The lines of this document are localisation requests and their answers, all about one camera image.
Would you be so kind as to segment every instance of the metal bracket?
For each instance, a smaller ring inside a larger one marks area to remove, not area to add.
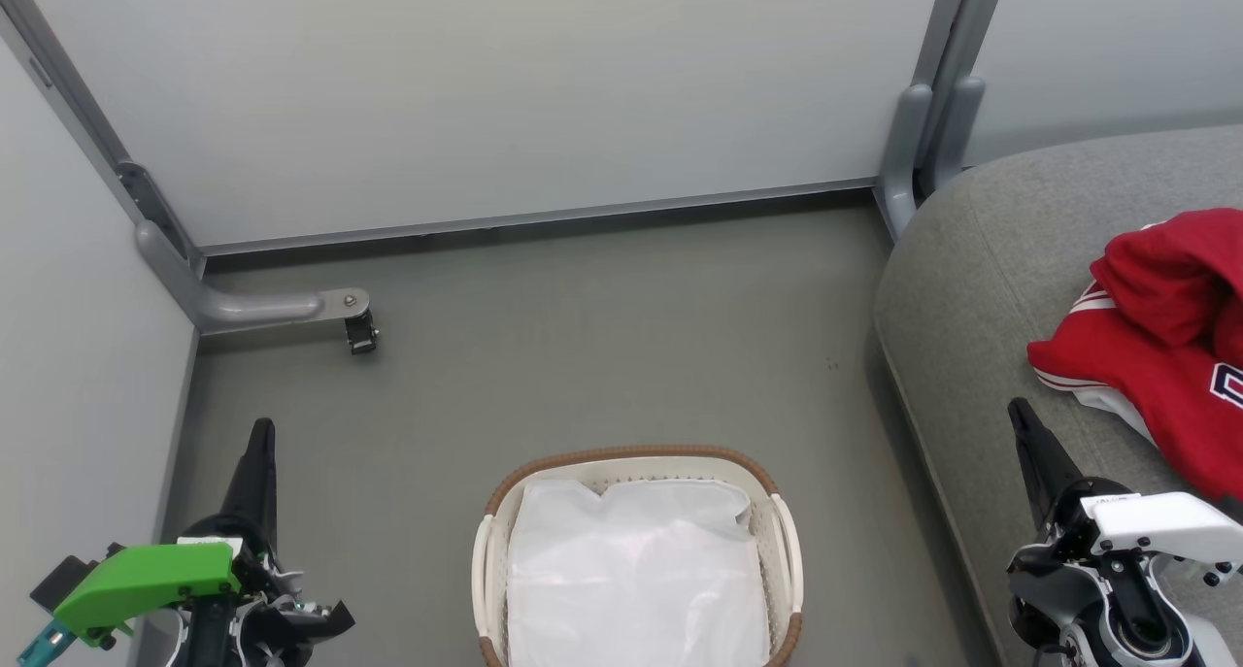
[[[976,114],[979,113],[983,99],[983,78],[971,75],[953,83],[950,101],[946,102],[941,132],[929,144],[927,158],[920,169],[920,190],[925,195],[932,195],[935,190],[948,185],[950,180],[962,173],[962,159],[967,154],[971,128],[976,124]]]
[[[168,206],[164,194],[160,194],[150,171],[147,171],[142,164],[129,161],[129,159],[117,163],[116,170],[117,179],[121,180],[121,185],[126,186],[129,197],[138,204],[138,212],[142,212],[143,219],[153,221],[163,230],[168,242],[172,242],[173,250],[181,255],[181,260],[195,261],[198,251],[194,250],[194,242],[190,242],[185,229],[178,224],[177,216]]]
[[[932,87],[911,84],[897,97],[889,140],[873,190],[889,235],[897,238],[915,216],[915,157],[932,104]]]
[[[147,265],[204,335],[254,330],[257,327],[347,320],[351,352],[372,352],[379,334],[370,327],[370,297],[363,289],[303,291],[288,294],[237,296],[205,286],[150,220],[134,229],[134,242]],[[360,323],[367,334],[358,330]]]

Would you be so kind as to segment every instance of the basket handle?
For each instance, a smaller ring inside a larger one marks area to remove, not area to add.
[[[781,520],[782,534],[786,535],[786,560],[789,561],[789,604],[791,614],[803,611],[803,548],[798,544],[798,529],[794,528],[794,517],[791,517],[789,507],[781,494],[772,496],[777,507],[777,518]]]
[[[479,631],[479,637],[486,638],[487,636],[487,597],[484,594],[484,581],[487,578],[487,566],[485,561],[487,560],[487,534],[492,529],[492,515],[488,513],[484,517],[484,520],[479,523],[479,530],[475,532],[475,549],[471,551],[470,560],[470,597],[471,609],[475,610],[475,630]]]

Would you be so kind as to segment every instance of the gray metal leg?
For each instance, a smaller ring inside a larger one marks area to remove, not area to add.
[[[351,348],[355,353],[375,348],[377,332],[370,327],[370,297],[363,289],[306,291],[290,294],[237,296],[216,291],[199,281],[169,238],[150,220],[134,229],[138,252],[190,322],[204,335],[252,330],[257,327],[347,320]],[[363,327],[364,334],[357,334]]]
[[[998,0],[962,0],[958,6],[953,31],[946,42],[936,79],[932,82],[935,96],[932,97],[929,127],[927,130],[924,130],[924,140],[920,143],[920,168],[933,166],[929,154],[936,145],[936,140],[946,133],[947,109],[951,101],[956,99],[958,82],[963,82],[963,78],[972,75],[976,56],[979,56],[979,48],[984,42],[984,34],[988,34],[988,25],[997,4]],[[920,181],[924,180],[926,179],[921,175]]]
[[[889,128],[889,142],[876,180],[876,202],[889,225],[889,234],[897,238],[915,216],[915,155],[932,104],[932,87],[911,84],[897,97],[897,111]]]
[[[976,124],[979,102],[984,99],[984,79],[972,75],[953,83],[946,102],[945,119],[940,135],[929,144],[927,158],[920,169],[920,190],[932,195],[962,173],[963,154],[971,128]]]
[[[150,173],[129,159],[126,145],[122,144],[117,132],[103,114],[103,109],[91,96],[91,91],[73,67],[68,53],[61,47],[51,26],[44,20],[42,12],[35,5],[35,0],[0,0],[0,11],[12,29],[16,30],[19,40],[24,43],[20,51],[29,51],[29,65],[44,84],[44,96],[52,104],[60,118],[66,119],[65,125],[70,128],[72,135],[77,137],[75,128],[80,128],[89,140],[83,144],[83,149],[93,147],[94,153],[102,157],[103,163],[111,168],[112,173],[124,186],[126,194],[133,199],[134,206],[143,219],[154,220],[165,234],[169,235],[173,247],[191,265],[203,260],[201,252],[190,242],[190,236],[177,220],[173,207],[169,206],[164,194],[160,194],[155,180]]]

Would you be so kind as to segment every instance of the white wall panel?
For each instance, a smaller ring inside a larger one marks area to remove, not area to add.
[[[14,37],[0,16],[0,30]],[[134,225],[0,42],[0,642],[47,624],[26,600],[66,555],[152,543],[194,327],[134,247]],[[117,666],[72,646],[57,662]]]
[[[874,176],[933,0],[36,0],[200,246]]]
[[[1001,0],[966,161],[1243,122],[1241,34],[1239,0]]]

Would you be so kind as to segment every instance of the red jacket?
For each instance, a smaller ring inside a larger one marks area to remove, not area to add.
[[[1150,433],[1207,494],[1243,499],[1243,211],[1183,212],[1122,234],[1052,340],[1040,380]]]

